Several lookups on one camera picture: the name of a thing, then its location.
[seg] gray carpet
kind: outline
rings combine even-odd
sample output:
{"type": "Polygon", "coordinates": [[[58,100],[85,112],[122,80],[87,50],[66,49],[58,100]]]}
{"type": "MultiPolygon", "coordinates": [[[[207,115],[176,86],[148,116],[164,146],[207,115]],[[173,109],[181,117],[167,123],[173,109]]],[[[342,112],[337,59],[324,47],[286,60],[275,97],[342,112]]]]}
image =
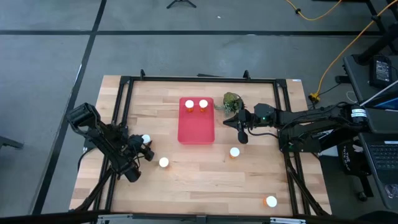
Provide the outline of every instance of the gray carpet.
{"type": "MultiPolygon", "coordinates": [[[[361,30],[369,22],[364,4],[345,2],[330,16],[308,22],[285,1],[193,0],[198,8],[168,1],[108,1],[100,30],[361,30]]],[[[380,10],[384,1],[373,1],[380,10]]],[[[294,1],[308,17],[333,2],[294,1]]],[[[100,1],[0,2],[0,29],[91,30],[100,1]]],[[[383,20],[392,20],[391,13],[383,20]]],[[[241,77],[298,78],[305,94],[316,91],[329,63],[353,37],[276,37],[236,35],[97,36],[76,105],[95,103],[103,75],[195,76],[197,73],[241,77]]],[[[363,37],[346,55],[361,52],[376,39],[363,37]]],[[[44,163],[81,63],[88,36],[0,35],[0,135],[25,143],[21,151],[0,151],[0,217],[29,213],[44,163]]],[[[322,90],[343,75],[341,60],[325,78],[322,90]]],[[[348,101],[349,85],[322,96],[320,105],[348,101]]],[[[76,179],[83,139],[68,130],[44,206],[45,213],[65,212],[76,179]]],[[[353,179],[335,162],[322,161],[331,208],[354,218],[382,209],[377,196],[357,201],[353,179]]]]}

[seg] tripod leg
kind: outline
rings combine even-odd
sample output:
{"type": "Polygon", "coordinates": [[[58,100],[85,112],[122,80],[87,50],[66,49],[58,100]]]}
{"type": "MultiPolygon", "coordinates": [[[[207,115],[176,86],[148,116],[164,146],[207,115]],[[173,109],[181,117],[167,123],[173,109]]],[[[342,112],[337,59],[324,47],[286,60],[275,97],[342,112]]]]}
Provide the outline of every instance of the tripod leg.
{"type": "Polygon", "coordinates": [[[173,2],[171,2],[171,3],[166,7],[166,9],[170,9],[170,7],[172,7],[172,5],[173,5],[174,3],[176,3],[176,2],[178,2],[178,0],[174,0],[173,2]]]}
{"type": "Polygon", "coordinates": [[[197,7],[194,3],[190,2],[189,0],[184,0],[184,1],[188,2],[188,3],[189,3],[192,7],[194,7],[194,8],[197,7]]]}

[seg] yellow cable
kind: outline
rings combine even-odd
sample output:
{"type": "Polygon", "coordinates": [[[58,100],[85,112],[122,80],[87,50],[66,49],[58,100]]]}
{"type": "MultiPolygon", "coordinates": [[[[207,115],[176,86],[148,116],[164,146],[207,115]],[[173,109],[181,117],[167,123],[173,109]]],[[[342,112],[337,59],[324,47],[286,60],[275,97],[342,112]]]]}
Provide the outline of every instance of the yellow cable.
{"type": "MultiPolygon", "coordinates": [[[[392,5],[395,4],[396,2],[398,2],[398,0],[392,1],[392,2],[391,2],[390,4],[388,4],[383,10],[381,10],[381,11],[377,14],[377,16],[380,16],[381,14],[383,14],[383,12],[384,12],[385,10],[387,10],[390,6],[392,6],[392,5]]],[[[337,58],[334,59],[334,61],[331,62],[331,64],[329,65],[329,67],[328,67],[328,68],[326,69],[326,71],[323,73],[323,75],[322,75],[322,77],[321,77],[321,80],[319,81],[318,90],[317,90],[317,92],[315,93],[315,98],[318,97],[318,95],[319,95],[319,92],[320,92],[321,86],[322,86],[323,78],[325,77],[325,75],[326,75],[326,73],[329,71],[329,69],[330,69],[330,68],[336,63],[336,61],[344,54],[344,52],[345,52],[349,47],[351,47],[351,46],[359,39],[359,37],[360,37],[360,36],[361,36],[373,23],[374,23],[374,21],[371,21],[371,22],[365,27],[365,29],[363,29],[363,30],[358,34],[358,36],[357,36],[353,41],[351,41],[351,43],[349,43],[349,44],[347,45],[346,48],[344,48],[344,50],[337,56],[337,58]]]]}
{"type": "MultiPolygon", "coordinates": [[[[294,4],[293,4],[291,1],[289,1],[289,0],[286,0],[286,1],[287,1],[295,10],[297,10],[297,7],[295,7],[294,4]]],[[[306,19],[306,20],[308,20],[308,21],[315,21],[315,20],[321,19],[323,16],[329,14],[329,12],[331,12],[332,10],[334,10],[335,7],[338,6],[342,1],[343,1],[343,0],[339,0],[338,3],[336,3],[331,9],[329,9],[329,11],[327,11],[326,13],[324,13],[324,15],[319,16],[319,17],[314,18],[314,19],[309,19],[309,18],[305,17],[300,11],[298,12],[298,14],[300,14],[300,16],[302,16],[304,19],[306,19]]]]}

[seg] electronic device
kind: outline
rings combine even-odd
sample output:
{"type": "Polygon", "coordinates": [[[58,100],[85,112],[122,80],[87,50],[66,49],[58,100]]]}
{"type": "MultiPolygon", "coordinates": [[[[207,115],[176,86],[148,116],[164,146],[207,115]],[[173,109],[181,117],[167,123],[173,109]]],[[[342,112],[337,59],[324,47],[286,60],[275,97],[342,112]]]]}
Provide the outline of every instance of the electronic device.
{"type": "Polygon", "coordinates": [[[380,110],[398,111],[398,91],[386,93],[380,97],[376,97],[367,103],[366,107],[380,110]]]}
{"type": "Polygon", "coordinates": [[[376,88],[385,88],[392,83],[391,61],[384,56],[374,56],[369,64],[369,84],[376,88]]]}
{"type": "Polygon", "coordinates": [[[361,133],[358,135],[382,201],[387,208],[398,207],[398,135],[361,133]]]}

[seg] laptop keyboard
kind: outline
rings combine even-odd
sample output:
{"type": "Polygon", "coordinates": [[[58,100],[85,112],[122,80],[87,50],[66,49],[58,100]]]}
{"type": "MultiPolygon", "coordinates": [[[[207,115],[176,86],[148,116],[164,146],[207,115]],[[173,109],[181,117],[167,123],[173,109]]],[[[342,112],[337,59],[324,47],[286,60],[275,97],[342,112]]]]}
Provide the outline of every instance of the laptop keyboard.
{"type": "Polygon", "coordinates": [[[398,144],[368,144],[377,170],[398,169],[398,144]]]}

